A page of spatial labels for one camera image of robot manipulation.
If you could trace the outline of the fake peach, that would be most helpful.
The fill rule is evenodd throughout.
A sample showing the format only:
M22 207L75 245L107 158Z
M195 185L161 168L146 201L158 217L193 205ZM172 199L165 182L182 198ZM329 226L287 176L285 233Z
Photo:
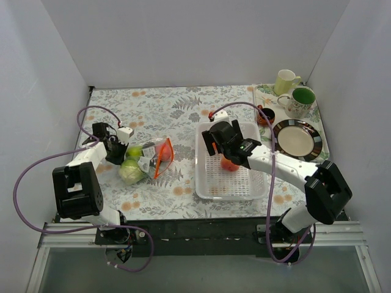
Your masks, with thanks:
M239 169L239 165L234 164L225 157L221 158L220 165L223 170L226 170L228 172L236 172Z
M171 148L166 143L155 146L156 154L160 161L168 162L171 160Z

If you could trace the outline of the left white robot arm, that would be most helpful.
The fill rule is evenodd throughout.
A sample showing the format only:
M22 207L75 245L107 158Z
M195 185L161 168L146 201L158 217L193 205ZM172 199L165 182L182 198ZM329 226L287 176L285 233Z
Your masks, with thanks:
M134 130L119 126L111 134L107 123L94 123L92 135L83 141L86 149L52 172L57 213L62 219L81 220L97 226L98 235L116 244L130 240L122 212L104 204L97 168L106 160L121 165Z

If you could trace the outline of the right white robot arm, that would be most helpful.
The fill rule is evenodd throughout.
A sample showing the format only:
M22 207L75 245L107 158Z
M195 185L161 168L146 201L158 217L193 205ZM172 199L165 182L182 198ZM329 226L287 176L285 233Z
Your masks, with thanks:
M333 224L353 196L333 162L316 164L273 152L257 140L244 138L237 120L212 124L202 131L202 138L209 155L222 154L235 165L274 175L305 193L305 203L285 211L271 226L272 236L282 242L293 241L314 223Z

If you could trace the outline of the clear zip top bag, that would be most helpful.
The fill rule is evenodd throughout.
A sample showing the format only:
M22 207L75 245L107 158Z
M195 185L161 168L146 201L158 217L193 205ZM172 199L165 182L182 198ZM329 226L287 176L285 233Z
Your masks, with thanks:
M168 162L160 161L155 151L155 146L160 145L162 143L168 144L168 146L170 146L171 148L172 157L171 160ZM157 179L168 169L168 167L174 160L174 149L169 138L157 138L155 140L152 140L151 142L147 142L141 145L130 145L129 147L131 146L142 146L143 155L139 158L125 157L125 160L132 159L136 161L140 169L145 173L144 178L149 177L151 179Z

